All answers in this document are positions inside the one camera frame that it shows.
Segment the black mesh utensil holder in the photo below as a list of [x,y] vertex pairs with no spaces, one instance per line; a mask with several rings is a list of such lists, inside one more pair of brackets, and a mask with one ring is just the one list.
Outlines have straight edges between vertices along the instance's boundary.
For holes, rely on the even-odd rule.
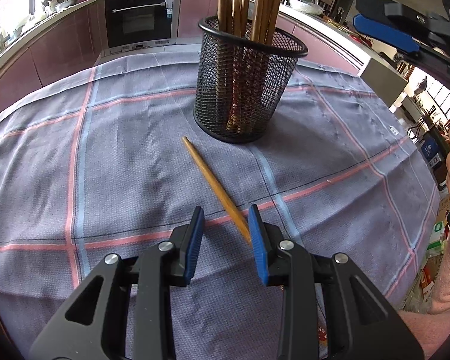
[[256,141],[266,132],[305,43],[281,28],[263,45],[218,29],[218,18],[198,23],[202,43],[193,116],[211,137],[232,144]]

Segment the black built-in oven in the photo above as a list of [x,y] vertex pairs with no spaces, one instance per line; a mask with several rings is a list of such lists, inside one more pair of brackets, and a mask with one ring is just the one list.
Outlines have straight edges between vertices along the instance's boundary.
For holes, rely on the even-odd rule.
[[167,45],[178,33],[180,0],[105,0],[108,47]]

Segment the grey plaid tablecloth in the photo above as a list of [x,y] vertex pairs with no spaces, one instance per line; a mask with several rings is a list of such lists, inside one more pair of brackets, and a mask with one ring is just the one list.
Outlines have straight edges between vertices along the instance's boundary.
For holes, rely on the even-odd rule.
[[343,252],[393,304],[412,285],[440,196],[364,81],[300,63],[264,136],[230,145],[193,117],[198,54],[132,55],[48,85],[0,113],[0,317],[27,354],[105,255],[133,257],[186,224],[205,230],[196,274],[172,291],[179,359],[274,359],[282,293],[187,152],[234,203],[312,254]]

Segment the chopstick later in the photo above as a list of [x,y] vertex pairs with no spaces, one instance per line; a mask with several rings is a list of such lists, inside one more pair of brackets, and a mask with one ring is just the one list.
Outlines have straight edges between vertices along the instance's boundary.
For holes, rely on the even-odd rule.
[[259,41],[262,44],[266,44],[266,33],[268,30],[268,21],[269,21],[269,16],[272,10],[272,2],[273,0],[262,0],[263,5],[262,5],[262,17],[260,20],[260,38]]

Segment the chopstick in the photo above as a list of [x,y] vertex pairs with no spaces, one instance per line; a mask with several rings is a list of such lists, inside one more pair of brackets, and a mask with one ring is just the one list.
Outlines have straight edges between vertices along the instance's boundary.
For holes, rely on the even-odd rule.
[[271,5],[271,10],[268,16],[268,28],[266,31],[266,44],[270,46],[272,44],[274,32],[275,32],[275,24],[278,16],[279,6],[281,0],[273,0]]
[[218,0],[218,27],[221,32],[232,32],[232,0]]
[[262,18],[263,0],[255,0],[253,27],[250,40],[259,43],[260,41],[260,22]]
[[230,216],[232,222],[237,227],[239,233],[241,233],[241,236],[243,239],[250,244],[251,243],[251,236],[249,233],[249,227],[247,225],[247,222],[245,221],[245,217],[242,214],[242,212],[238,209],[236,204],[232,201],[232,199],[227,194],[224,187],[220,184],[218,179],[215,177],[214,173],[210,170],[209,166],[207,165],[206,161],[201,158],[201,155],[193,145],[191,141],[186,136],[182,137],[182,142],[184,143],[184,146],[187,149],[187,152],[192,157],[194,163],[198,167],[199,171],[205,178],[206,182],[208,183],[209,187],[214,192],[215,196],[218,198],[220,203],[222,204],[223,208],[225,209],[226,213]]
[[232,0],[233,33],[241,37],[241,0]]

